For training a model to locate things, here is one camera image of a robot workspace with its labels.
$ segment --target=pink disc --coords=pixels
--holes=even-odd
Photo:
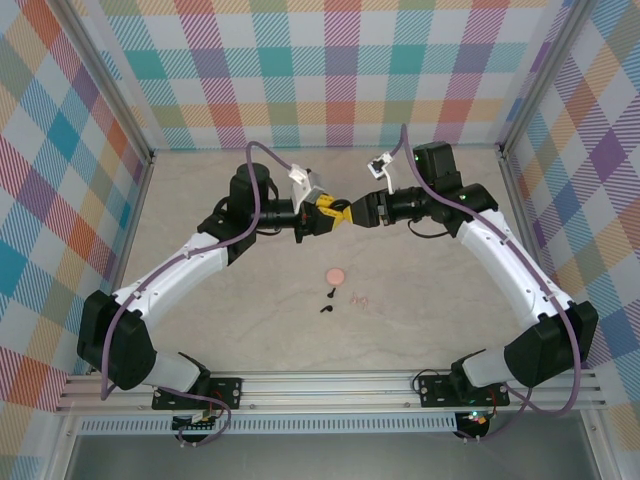
[[[332,268],[327,272],[327,282],[332,287],[339,287],[344,283],[344,270],[341,268]]]

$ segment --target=plaid wallpaper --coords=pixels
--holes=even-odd
[[[73,3],[150,143],[194,149],[493,144],[563,2]]]
[[[553,24],[551,25],[551,28],[547,32],[547,35],[544,38],[544,42],[542,42],[542,46],[540,47],[540,50],[538,51],[536,58],[531,64],[531,67],[529,68],[529,72],[527,73],[527,76],[525,77],[524,82],[522,82],[522,85],[520,86],[520,90],[518,91],[518,96],[516,97],[515,101],[511,105],[511,109],[509,110],[509,115],[507,116],[507,119],[500,130],[500,134],[498,135],[497,143],[503,142],[505,140],[505,137],[509,133],[509,129],[513,125],[513,121],[515,120],[516,116],[520,112],[520,107],[522,107],[522,102],[524,102],[525,98],[527,98],[527,96],[529,95],[529,92],[531,91],[531,87],[535,84],[536,80],[538,79],[538,73],[540,72],[540,67],[542,66],[543,62],[547,58],[547,55],[551,51],[551,46],[553,45],[553,42],[558,36],[558,33],[560,33],[560,30],[562,30],[562,27],[564,26],[564,22],[566,21],[569,15],[569,12],[571,11],[571,7],[574,5],[575,2],[576,0],[562,1],[562,6],[558,10],[556,17],[553,20]]]
[[[640,1],[600,0],[513,169],[544,267],[600,313],[589,363],[640,472]]]
[[[0,0],[0,479],[32,478],[143,159],[44,0]]]

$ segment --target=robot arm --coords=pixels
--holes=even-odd
[[[332,208],[334,199],[324,193],[315,174],[294,165],[290,173],[294,180],[292,199],[280,199],[269,170],[254,164],[254,172],[261,206],[258,228],[291,228],[300,243],[306,235],[332,231],[344,218],[341,211]],[[275,198],[269,198],[269,191]],[[209,371],[184,354],[156,352],[149,332],[187,292],[233,263],[255,243],[257,231],[227,247],[211,249],[247,230],[255,215],[253,198],[248,167],[243,165],[230,181],[229,196],[219,202],[182,248],[113,295],[101,291],[91,294],[82,313],[78,355],[102,370],[107,329],[116,312],[128,302],[109,349],[109,379],[123,390],[145,384],[210,395]]]
[[[586,360],[597,323],[589,302],[577,305],[533,262],[507,225],[495,200],[481,185],[463,186],[451,146],[444,142],[413,150],[422,179],[447,200],[479,213],[506,236],[499,238],[479,220],[431,198],[422,188],[382,190],[354,202],[349,213],[353,223],[364,227],[392,225],[399,220],[419,221],[431,217],[467,247],[487,269],[509,301],[523,333],[509,345],[464,357],[451,366],[448,383],[461,402],[474,391],[509,380],[534,387],[572,367],[572,350],[566,329],[549,296],[558,300],[578,339],[580,357]],[[371,162],[375,167],[376,160]],[[545,294],[531,272],[507,242],[533,265],[551,294]]]

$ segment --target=black joint housing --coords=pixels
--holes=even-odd
[[[598,323],[598,312],[589,302],[572,304],[566,310],[580,349],[580,361],[589,355]],[[526,387],[535,387],[573,367],[569,334],[560,318],[542,315],[540,323],[530,327],[507,345],[504,358],[516,380]]]
[[[107,329],[120,304],[100,290],[84,302],[78,335],[78,356],[98,371],[102,370],[102,350]],[[113,334],[109,351],[109,379],[122,390],[139,385],[156,363],[147,325],[140,311],[126,310]]]
[[[295,228],[300,222],[300,215],[293,211],[290,198],[268,200],[260,209],[258,228]]]
[[[254,163],[253,170],[258,182],[258,192],[260,204],[264,205],[269,199],[269,169],[261,163]],[[236,174],[229,182],[229,201],[227,202],[227,212],[231,218],[251,221],[254,210],[253,188],[251,187],[251,177],[247,164],[240,165]]]
[[[381,194],[384,195],[385,192],[369,193],[351,204],[351,216],[354,224],[365,228],[380,225],[378,205]]]
[[[212,213],[198,225],[198,233],[208,233],[220,242],[229,240],[247,230],[249,223],[229,221],[228,216],[221,213]],[[253,231],[239,242],[227,247],[227,265],[231,265],[240,255],[246,252],[251,245],[256,243],[256,232]]]
[[[433,142],[413,149],[413,156],[423,180],[438,193],[462,188],[451,145]]]

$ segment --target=purple cable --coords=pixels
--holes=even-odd
[[[291,170],[291,166],[288,163],[286,163],[284,160],[278,157],[278,155],[276,155],[275,152],[271,151],[268,147],[266,147],[262,143],[255,142],[255,141],[251,141],[247,143],[247,146],[245,147],[245,155],[247,158],[247,165],[249,166],[249,178],[251,179],[251,188],[253,189],[253,204],[254,204],[253,220],[251,221],[251,224],[240,235],[230,238],[229,240],[225,240],[224,242],[219,242],[216,245],[212,245],[210,247],[194,248],[193,250],[188,251],[185,256],[180,255],[180,256],[174,257],[171,260],[164,263],[163,265],[160,265],[156,270],[154,270],[149,275],[149,277],[144,282],[140,284],[140,286],[136,291],[132,292],[131,295],[129,295],[126,298],[126,300],[122,303],[122,305],[120,306],[116,314],[113,316],[113,320],[111,320],[111,323],[109,324],[109,328],[107,329],[107,334],[105,335],[105,338],[104,338],[104,347],[102,348],[102,365],[101,365],[102,382],[100,385],[101,400],[106,400],[109,394],[115,388],[115,384],[111,385],[110,387],[108,386],[109,352],[111,351],[111,342],[113,340],[113,333],[116,330],[116,326],[118,325],[120,318],[126,311],[127,307],[131,305],[131,302],[133,302],[133,300],[135,299],[134,294],[136,292],[140,293],[146,290],[146,288],[149,286],[151,282],[153,282],[156,278],[158,278],[159,275],[164,273],[167,269],[171,268],[176,263],[186,260],[191,255],[199,255],[201,253],[210,252],[212,250],[217,250],[218,248],[226,248],[229,245],[233,245],[234,243],[237,243],[247,238],[251,234],[251,232],[253,232],[258,226],[258,221],[260,219],[260,194],[258,191],[258,181],[256,179],[256,173],[255,173],[255,170],[253,169],[253,162],[251,161],[252,147],[258,147],[264,150],[266,153],[268,153],[271,156],[271,158],[273,158],[276,162],[278,162],[284,168]]]
[[[400,151],[400,148],[402,148],[403,143],[404,143],[404,138],[402,137],[402,135],[400,135],[400,140],[398,140],[398,143],[396,144],[396,146],[393,147],[393,150],[389,152],[389,155],[391,155],[392,157],[395,157],[396,153],[398,153]]]
[[[578,346],[578,339],[576,338],[576,334],[573,331],[573,327],[571,326],[569,317],[567,316],[566,312],[562,308],[562,305],[560,305],[560,302],[558,302],[558,300],[552,294],[551,289],[549,288],[547,283],[542,279],[542,277],[540,276],[538,271],[534,268],[534,266],[531,265],[529,260],[524,256],[524,254],[520,251],[520,249],[517,248],[513,244],[513,242],[510,242],[508,240],[508,237],[502,231],[500,231],[498,227],[496,227],[489,220],[484,218],[482,215],[474,212],[470,208],[467,208],[464,205],[460,205],[459,203],[452,202],[451,200],[448,200],[443,196],[438,195],[438,193],[436,193],[433,189],[431,189],[431,187],[429,187],[429,185],[427,185],[427,183],[423,180],[422,176],[420,175],[420,172],[418,171],[418,166],[416,165],[416,162],[413,158],[413,152],[411,151],[411,146],[409,144],[409,135],[407,134],[407,126],[405,124],[402,124],[402,128],[400,130],[400,141],[404,144],[404,152],[407,156],[407,160],[409,161],[409,167],[411,167],[411,171],[413,172],[413,175],[416,177],[416,180],[418,181],[420,186],[424,189],[424,191],[427,192],[427,194],[434,200],[444,205],[447,205],[451,208],[455,208],[456,210],[460,210],[461,212],[466,213],[467,215],[470,215],[472,218],[474,218],[475,220],[478,220],[479,222],[484,224],[489,230],[491,230],[494,234],[496,234],[498,238],[500,238],[500,240],[502,240],[505,243],[505,245],[509,246],[511,251],[516,255],[516,257],[518,257],[518,260],[520,260],[520,262],[522,263],[522,265],[524,265],[524,267],[527,269],[529,274],[538,283],[542,292],[551,300],[551,304],[553,305],[553,308],[556,309],[556,311],[560,315],[560,318],[562,319],[562,323],[567,329],[569,342],[571,343],[571,353],[573,356],[573,387],[571,388],[571,395],[569,396],[569,400],[567,400],[567,403],[560,410],[555,410],[555,411],[543,410],[530,401],[530,395],[525,397],[524,395],[513,390],[508,385],[506,385],[506,387],[509,393],[519,398],[520,400],[522,400],[523,407],[524,406],[530,407],[535,412],[541,413],[544,415],[550,415],[555,417],[565,415],[571,410],[573,405],[576,403],[576,399],[578,398],[578,393],[580,391],[581,362],[580,362],[580,347]]]
[[[178,395],[180,397],[190,398],[192,400],[202,400],[204,402],[213,403],[214,405],[218,405],[225,412],[227,412],[227,420],[224,422],[224,425],[222,425],[222,428],[220,430],[218,430],[216,433],[212,433],[211,435],[207,435],[206,438],[204,438],[203,440],[201,440],[199,442],[192,443],[193,447],[201,447],[203,445],[206,445],[207,443],[211,443],[214,440],[220,438],[220,436],[224,433],[224,431],[227,430],[229,428],[229,426],[231,425],[231,409],[229,408],[229,405],[227,405],[223,401],[217,400],[217,399],[211,398],[211,397],[205,397],[203,395],[193,395],[191,393],[179,392],[178,390],[174,390],[173,388],[161,388],[161,390],[164,390],[167,393],[171,393],[172,395]],[[181,442],[185,442],[186,443],[186,440],[184,440],[182,438],[182,431],[183,430],[184,430],[184,428],[181,428],[181,429],[178,430],[178,439]]]

